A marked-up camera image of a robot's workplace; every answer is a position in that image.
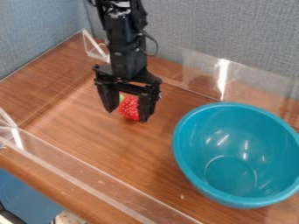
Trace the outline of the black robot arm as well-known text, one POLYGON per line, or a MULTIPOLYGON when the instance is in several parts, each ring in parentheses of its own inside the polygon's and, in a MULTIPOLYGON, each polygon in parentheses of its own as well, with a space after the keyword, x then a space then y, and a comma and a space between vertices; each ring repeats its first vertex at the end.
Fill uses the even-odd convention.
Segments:
POLYGON ((160 100, 163 80, 147 70, 146 39, 155 39, 144 31, 147 12, 142 0, 88 0, 88 4, 98 8, 107 33, 110 65, 94 66, 103 106, 112 112, 120 104, 120 92, 136 95, 139 121, 144 123, 160 100))

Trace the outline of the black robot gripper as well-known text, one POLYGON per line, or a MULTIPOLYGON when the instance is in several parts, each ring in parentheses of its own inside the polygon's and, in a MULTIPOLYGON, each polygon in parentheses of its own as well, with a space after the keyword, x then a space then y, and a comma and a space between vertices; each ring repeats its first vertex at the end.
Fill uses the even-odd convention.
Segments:
POLYGON ((138 48, 110 47, 110 64, 92 67, 95 84, 104 109, 111 113, 119 105, 119 93, 139 97, 139 121, 146 123, 160 98, 162 79, 147 69, 147 55, 138 48))

